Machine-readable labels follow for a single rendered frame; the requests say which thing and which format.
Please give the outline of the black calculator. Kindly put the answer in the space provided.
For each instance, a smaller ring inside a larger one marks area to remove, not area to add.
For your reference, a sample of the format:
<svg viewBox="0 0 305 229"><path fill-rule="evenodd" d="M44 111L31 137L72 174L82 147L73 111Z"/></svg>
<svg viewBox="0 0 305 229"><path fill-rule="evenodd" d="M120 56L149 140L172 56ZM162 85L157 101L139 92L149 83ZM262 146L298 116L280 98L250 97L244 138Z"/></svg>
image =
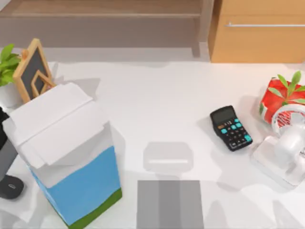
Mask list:
<svg viewBox="0 0 305 229"><path fill-rule="evenodd" d="M221 107L210 113L216 135L234 152L252 144L253 139L238 119L232 105Z"/></svg>

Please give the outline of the white and blue carton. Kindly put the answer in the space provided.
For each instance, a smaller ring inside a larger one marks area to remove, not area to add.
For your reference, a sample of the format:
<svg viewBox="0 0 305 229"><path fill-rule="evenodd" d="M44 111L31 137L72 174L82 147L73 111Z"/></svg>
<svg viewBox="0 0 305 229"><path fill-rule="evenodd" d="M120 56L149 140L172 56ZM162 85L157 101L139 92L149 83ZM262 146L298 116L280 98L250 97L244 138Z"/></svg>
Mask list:
<svg viewBox="0 0 305 229"><path fill-rule="evenodd" d="M122 197L110 121L77 84L15 109L3 129L69 229L84 229Z"/></svg>

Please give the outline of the open wooden shelf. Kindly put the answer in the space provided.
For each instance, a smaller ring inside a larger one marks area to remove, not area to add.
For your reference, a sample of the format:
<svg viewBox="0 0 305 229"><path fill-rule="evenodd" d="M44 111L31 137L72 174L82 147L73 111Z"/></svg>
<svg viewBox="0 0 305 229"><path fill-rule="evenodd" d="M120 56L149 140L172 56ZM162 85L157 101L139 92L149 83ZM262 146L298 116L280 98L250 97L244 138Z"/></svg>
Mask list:
<svg viewBox="0 0 305 229"><path fill-rule="evenodd" d="M189 49L199 55L214 0L0 0L0 47Z"/></svg>

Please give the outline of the red plant pot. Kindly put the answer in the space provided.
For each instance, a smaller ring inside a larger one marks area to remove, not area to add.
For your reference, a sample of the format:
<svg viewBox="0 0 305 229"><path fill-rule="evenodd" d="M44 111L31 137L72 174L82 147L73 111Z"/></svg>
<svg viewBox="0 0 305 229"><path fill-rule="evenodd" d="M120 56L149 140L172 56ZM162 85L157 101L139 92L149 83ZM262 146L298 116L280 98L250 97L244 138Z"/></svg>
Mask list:
<svg viewBox="0 0 305 229"><path fill-rule="evenodd" d="M259 114L266 123L271 124L273 115L284 105L305 106L305 84L300 84L301 77L301 71L296 71L290 81L280 74L271 78L259 105Z"/></svg>

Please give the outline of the wooden framed blackboard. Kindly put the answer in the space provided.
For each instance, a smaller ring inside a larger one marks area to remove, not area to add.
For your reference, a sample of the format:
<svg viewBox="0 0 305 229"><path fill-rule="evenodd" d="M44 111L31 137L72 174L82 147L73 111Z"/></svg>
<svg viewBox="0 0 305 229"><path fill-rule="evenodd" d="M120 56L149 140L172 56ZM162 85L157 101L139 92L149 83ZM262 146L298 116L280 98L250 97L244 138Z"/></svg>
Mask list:
<svg viewBox="0 0 305 229"><path fill-rule="evenodd" d="M56 86L39 39L34 38L29 47L22 51L13 80L23 103Z"/></svg>

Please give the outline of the wooden cupboard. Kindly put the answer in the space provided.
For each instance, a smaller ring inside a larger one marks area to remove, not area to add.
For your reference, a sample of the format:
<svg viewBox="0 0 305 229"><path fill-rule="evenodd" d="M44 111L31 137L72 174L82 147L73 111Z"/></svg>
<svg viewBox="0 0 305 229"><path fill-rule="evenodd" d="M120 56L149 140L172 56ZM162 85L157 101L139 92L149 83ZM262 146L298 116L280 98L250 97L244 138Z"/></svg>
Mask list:
<svg viewBox="0 0 305 229"><path fill-rule="evenodd" d="M214 0L208 36L213 63L305 62L305 28L231 28L305 24L305 0Z"/></svg>

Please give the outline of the white desk fan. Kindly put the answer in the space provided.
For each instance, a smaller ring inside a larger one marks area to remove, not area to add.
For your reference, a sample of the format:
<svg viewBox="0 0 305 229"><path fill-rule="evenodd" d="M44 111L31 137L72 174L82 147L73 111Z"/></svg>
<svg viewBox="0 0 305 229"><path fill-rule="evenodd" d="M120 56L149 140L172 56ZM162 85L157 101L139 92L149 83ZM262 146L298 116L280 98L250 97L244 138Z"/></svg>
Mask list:
<svg viewBox="0 0 305 229"><path fill-rule="evenodd" d="M287 104L271 120L274 135L252 153L253 163L277 183L295 188L305 180L305 105Z"/></svg>

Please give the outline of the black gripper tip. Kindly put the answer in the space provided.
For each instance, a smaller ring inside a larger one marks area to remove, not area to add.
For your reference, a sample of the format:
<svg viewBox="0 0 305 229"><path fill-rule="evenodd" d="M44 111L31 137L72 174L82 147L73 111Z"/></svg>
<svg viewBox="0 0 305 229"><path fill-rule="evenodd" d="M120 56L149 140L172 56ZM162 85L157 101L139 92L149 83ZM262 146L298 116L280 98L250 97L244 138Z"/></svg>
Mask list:
<svg viewBox="0 0 305 229"><path fill-rule="evenodd" d="M5 143L8 140L8 137L3 129L3 122L9 118L9 115L3 111L2 107L0 106L0 150L3 148Z"/></svg>

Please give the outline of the green plant in white pot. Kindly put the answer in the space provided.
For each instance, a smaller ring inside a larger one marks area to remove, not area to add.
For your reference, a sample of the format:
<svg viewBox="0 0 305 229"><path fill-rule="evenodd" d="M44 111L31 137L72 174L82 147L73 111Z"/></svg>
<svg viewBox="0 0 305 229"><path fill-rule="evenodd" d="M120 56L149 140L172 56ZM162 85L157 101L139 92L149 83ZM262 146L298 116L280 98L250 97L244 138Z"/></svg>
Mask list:
<svg viewBox="0 0 305 229"><path fill-rule="evenodd" d="M21 61L19 54L12 53L14 44L6 45L0 52L0 104L13 107L20 102L13 74Z"/></svg>

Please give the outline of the black computer mouse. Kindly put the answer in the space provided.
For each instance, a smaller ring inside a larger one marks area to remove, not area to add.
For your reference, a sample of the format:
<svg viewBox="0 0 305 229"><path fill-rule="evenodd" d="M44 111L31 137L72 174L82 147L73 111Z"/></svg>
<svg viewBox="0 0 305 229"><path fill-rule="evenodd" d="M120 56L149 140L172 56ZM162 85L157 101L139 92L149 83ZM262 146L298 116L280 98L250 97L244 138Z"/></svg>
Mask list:
<svg viewBox="0 0 305 229"><path fill-rule="evenodd" d="M5 175L0 181L0 198L16 199L23 191L24 183L21 179Z"/></svg>

